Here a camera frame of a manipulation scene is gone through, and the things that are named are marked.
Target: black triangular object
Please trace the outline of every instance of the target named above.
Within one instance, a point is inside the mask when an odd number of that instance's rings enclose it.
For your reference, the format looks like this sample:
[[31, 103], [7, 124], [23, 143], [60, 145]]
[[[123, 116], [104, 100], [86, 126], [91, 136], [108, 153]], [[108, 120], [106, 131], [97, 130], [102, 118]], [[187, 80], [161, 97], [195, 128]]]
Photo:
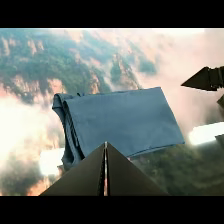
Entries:
[[186, 86], [195, 89], [202, 89], [206, 91], [214, 91], [215, 89], [211, 88], [211, 82], [208, 70], [209, 70], [208, 67], [202, 68], [199, 72], [197, 72], [194, 76], [189, 78], [181, 86]]
[[107, 143], [108, 195], [166, 196], [167, 194], [143, 174], [111, 144]]
[[104, 195], [105, 167], [108, 196], [167, 195], [111, 144], [104, 143], [41, 196]]

